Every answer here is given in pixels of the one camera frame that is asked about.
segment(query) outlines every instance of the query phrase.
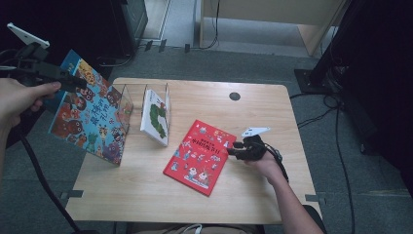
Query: red book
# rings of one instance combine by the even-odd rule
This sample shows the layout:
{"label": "red book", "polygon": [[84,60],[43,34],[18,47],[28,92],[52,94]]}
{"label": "red book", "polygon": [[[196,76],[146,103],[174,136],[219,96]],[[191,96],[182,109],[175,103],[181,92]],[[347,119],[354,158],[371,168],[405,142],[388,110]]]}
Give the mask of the red book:
{"label": "red book", "polygon": [[164,174],[209,196],[236,136],[196,120],[169,160]]}

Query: wire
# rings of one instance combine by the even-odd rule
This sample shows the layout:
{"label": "wire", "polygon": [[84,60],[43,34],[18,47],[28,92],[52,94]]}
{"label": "wire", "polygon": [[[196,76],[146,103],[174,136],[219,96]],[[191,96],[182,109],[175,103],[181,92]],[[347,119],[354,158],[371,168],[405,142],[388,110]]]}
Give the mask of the wire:
{"label": "wire", "polygon": [[36,155],[31,148],[29,142],[27,141],[26,137],[22,133],[21,126],[17,126],[17,130],[19,132],[19,137],[21,139],[21,142],[27,151],[28,156],[30,157],[30,160],[33,164],[34,170],[36,172],[37,177],[39,178],[40,183],[42,184],[43,189],[46,191],[46,193],[49,195],[49,198],[53,201],[53,203],[57,206],[58,210],[61,212],[61,214],[66,218],[67,222],[70,224],[70,226],[73,228],[75,232],[80,232],[80,228],[76,225],[75,221],[73,218],[70,216],[70,214],[67,212],[67,210],[64,208],[64,206],[60,203],[54,192],[52,191],[51,187],[49,186],[48,182],[46,181],[45,176],[43,175],[42,169],[40,168],[39,162],[36,158]]}
{"label": "wire", "polygon": [[338,151],[338,155],[340,156],[340,162],[341,162],[341,165],[343,167],[344,178],[346,179],[347,191],[348,191],[348,194],[349,194],[349,204],[350,204],[350,213],[351,213],[351,217],[352,217],[352,234],[353,234],[353,233],[356,233],[355,208],[354,208],[354,205],[353,205],[352,188],[350,186],[349,176],[347,174],[346,165],[344,164],[343,154],[341,153],[340,144],[339,144],[339,140],[338,140],[338,116],[339,116],[339,113],[340,113],[340,108],[337,108],[336,124],[335,124],[335,137],[336,137],[337,151]]}
{"label": "wire", "polygon": [[216,17],[215,17],[215,24],[213,24],[213,20],[212,20],[212,26],[215,29],[215,37],[213,38],[212,42],[210,43],[209,46],[207,47],[200,47],[200,48],[195,48],[195,49],[199,49],[199,50],[207,50],[212,48],[216,42],[218,41],[218,18],[219,18],[219,4],[221,3],[221,0],[218,0],[218,5],[216,7]]}
{"label": "wire", "polygon": [[[113,58],[104,58],[104,57],[98,57],[96,59],[113,59]],[[131,61],[131,56],[128,57],[128,59],[124,62],[121,63],[115,63],[115,64],[100,64],[99,66],[103,66],[103,67],[118,67],[118,66],[123,66],[125,64],[127,64],[128,62]]]}
{"label": "wire", "polygon": [[[327,99],[328,99],[328,98],[333,98],[333,99],[335,100],[335,102],[336,102],[336,105],[329,105],[329,104],[327,103]],[[314,122],[316,122],[316,121],[318,121],[318,120],[321,120],[322,118],[324,118],[324,117],[325,117],[328,113],[330,113],[331,111],[333,111],[333,110],[335,110],[335,109],[338,109],[338,108],[340,107],[340,104],[341,104],[340,100],[337,99],[336,97],[332,96],[332,95],[326,95],[326,96],[324,96],[324,98],[323,98],[323,103],[324,103],[325,106],[328,107],[328,109],[327,109],[323,114],[321,114],[321,115],[319,115],[319,116],[317,116],[317,117],[315,117],[315,118],[311,118],[311,119],[308,119],[308,120],[305,120],[305,121],[303,121],[303,122],[298,123],[298,124],[297,124],[298,129],[301,129],[301,128],[303,128],[304,126],[307,126],[307,125],[309,125],[309,124],[311,124],[311,123],[314,123]]]}
{"label": "wire", "polygon": [[322,95],[322,94],[301,93],[301,94],[290,96],[289,98],[294,99],[294,98],[298,98],[298,97],[302,97],[302,96],[309,96],[309,95]]}
{"label": "wire", "polygon": [[[292,98],[300,97],[301,95],[302,94],[292,96]],[[336,104],[335,105],[328,104],[327,103],[327,98],[333,98],[335,100]],[[343,160],[343,154],[341,152],[339,137],[338,137],[338,120],[339,120],[338,117],[339,117],[339,114],[340,114],[340,107],[342,105],[342,102],[337,97],[334,97],[332,95],[327,95],[327,96],[324,96],[324,98],[323,98],[323,104],[329,108],[327,111],[325,111],[323,114],[321,114],[320,116],[318,116],[316,118],[303,121],[303,122],[301,122],[297,125],[298,125],[298,128],[300,129],[300,128],[308,125],[308,124],[311,124],[313,122],[316,122],[316,121],[322,119],[325,115],[327,115],[332,110],[337,110],[336,120],[335,120],[336,146],[337,146],[337,151],[338,151],[338,154],[339,154],[339,157],[340,157],[340,162],[341,162],[341,165],[343,167],[344,178],[346,180],[346,186],[347,186],[348,195],[349,195],[350,213],[351,213],[351,218],[352,218],[352,234],[354,234],[354,233],[356,233],[356,222],[355,222],[355,209],[354,209],[354,204],[353,204],[352,188],[350,186],[350,180],[349,180],[349,176],[348,176],[348,173],[347,173],[346,165],[345,165],[344,160]]]}

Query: book cover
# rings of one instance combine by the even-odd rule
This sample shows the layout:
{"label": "book cover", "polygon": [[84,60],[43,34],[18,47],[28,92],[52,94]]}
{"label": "book cover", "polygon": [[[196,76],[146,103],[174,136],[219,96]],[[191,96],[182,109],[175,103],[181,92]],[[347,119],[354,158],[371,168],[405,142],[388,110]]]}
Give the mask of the book cover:
{"label": "book cover", "polygon": [[196,120],[175,150],[164,174],[209,196],[237,137]]}
{"label": "book cover", "polygon": [[145,91],[140,130],[163,146],[168,146],[167,108],[164,100],[154,90]]}
{"label": "book cover", "polygon": [[120,165],[132,102],[78,54],[70,51],[62,69],[86,79],[87,89],[65,92],[49,132],[113,164]]}

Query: table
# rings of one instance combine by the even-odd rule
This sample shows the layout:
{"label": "table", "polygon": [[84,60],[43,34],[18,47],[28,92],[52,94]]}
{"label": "table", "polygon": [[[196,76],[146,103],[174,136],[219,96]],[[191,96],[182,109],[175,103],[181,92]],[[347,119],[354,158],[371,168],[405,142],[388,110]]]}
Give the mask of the table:
{"label": "table", "polygon": [[[298,24],[310,56],[314,54],[331,25],[343,14],[346,0],[222,0],[219,18]],[[218,0],[202,0],[200,45],[204,18],[216,18]]]}
{"label": "table", "polygon": [[[171,119],[169,146],[139,130],[144,84],[168,83]],[[209,197],[163,175],[176,147],[195,119],[241,138],[247,127],[270,127],[261,135],[276,147],[302,204],[319,211],[294,113],[285,86],[183,80],[118,78],[126,84],[134,109],[120,167],[87,154],[66,209],[75,220],[188,223],[281,223],[272,186],[258,172],[230,157]],[[239,100],[229,95],[236,92]]]}

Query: human arm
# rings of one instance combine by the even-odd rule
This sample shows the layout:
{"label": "human arm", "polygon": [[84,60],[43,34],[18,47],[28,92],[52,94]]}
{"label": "human arm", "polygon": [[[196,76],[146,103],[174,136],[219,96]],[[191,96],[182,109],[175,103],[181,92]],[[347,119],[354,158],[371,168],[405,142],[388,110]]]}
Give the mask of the human arm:
{"label": "human arm", "polygon": [[42,98],[51,98],[60,86],[55,82],[25,87],[15,79],[0,78],[0,181],[7,137],[12,127],[19,124],[19,115],[27,108],[38,111],[43,104]]}
{"label": "human arm", "polygon": [[245,163],[266,177],[273,186],[285,233],[322,233],[283,177],[282,170],[270,152],[267,151],[258,161],[245,161]]}

